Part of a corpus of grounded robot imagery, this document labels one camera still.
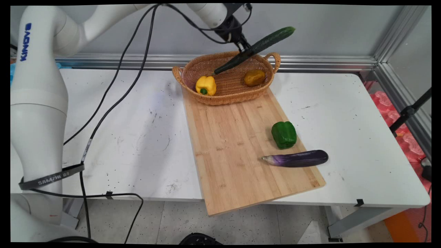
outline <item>black strap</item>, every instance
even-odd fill
[[[111,194],[113,194],[112,191],[107,191],[106,192],[106,195],[111,195]],[[109,199],[109,200],[113,200],[113,198],[111,196],[106,196],[106,198]]]
[[[46,185],[51,184],[56,181],[60,181],[61,179],[64,179],[66,177],[70,177],[73,174],[78,173],[83,170],[84,170],[84,164],[77,164],[77,165],[72,165],[72,166],[63,168],[60,172],[54,173],[52,175],[40,177],[38,179],[28,181],[28,182],[23,182],[23,177],[22,177],[22,179],[19,183],[19,186],[20,186],[21,190],[38,188],[38,187],[46,186]]]
[[[359,206],[361,206],[363,204],[364,204],[363,199],[357,199],[357,205],[355,205],[354,207],[359,207]]]

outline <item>wooden cutting board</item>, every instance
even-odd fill
[[[270,89],[254,100],[217,106],[199,103],[184,90],[183,94],[209,216],[325,185],[315,166],[276,167],[261,159],[306,151],[298,137],[292,148],[277,148],[271,127],[288,118]]]

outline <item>gray wall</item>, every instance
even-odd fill
[[[432,7],[388,61],[415,99],[432,86]],[[432,113],[432,99],[422,107]]]
[[[175,4],[198,26],[206,27],[186,4]],[[268,52],[283,55],[369,56],[373,55],[401,6],[362,6],[326,4],[254,4],[253,14],[243,26],[250,44],[285,26],[297,30],[289,39],[275,44]],[[11,42],[17,42],[18,25],[25,6],[11,6]],[[76,22],[88,19],[95,5],[61,6]],[[138,11],[113,26],[82,53],[122,53],[143,14]],[[240,21],[248,13],[240,8],[235,17]],[[146,17],[128,53],[144,53],[150,18]],[[220,40],[216,34],[213,38]],[[220,45],[205,38],[167,7],[157,11],[150,54],[209,54],[236,50],[233,44]]]

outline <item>orange panel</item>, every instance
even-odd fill
[[[384,220],[394,242],[415,242],[419,239],[406,213],[401,212]]]

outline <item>wicker basket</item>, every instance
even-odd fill
[[[192,98],[201,103],[220,105],[255,99],[261,96],[273,81],[274,73],[277,72],[280,66],[280,55],[278,53],[269,53],[265,57],[254,55],[240,65],[215,75],[216,94],[214,96],[202,95],[195,90],[196,81],[201,76],[211,75],[216,68],[224,65],[238,53],[225,52],[197,57],[190,61],[184,69],[177,66],[173,67],[173,75],[182,85],[182,88]],[[273,56],[276,61],[274,68],[267,60],[270,56]],[[243,82],[245,73],[256,69],[265,72],[265,81],[254,87],[246,86]]]

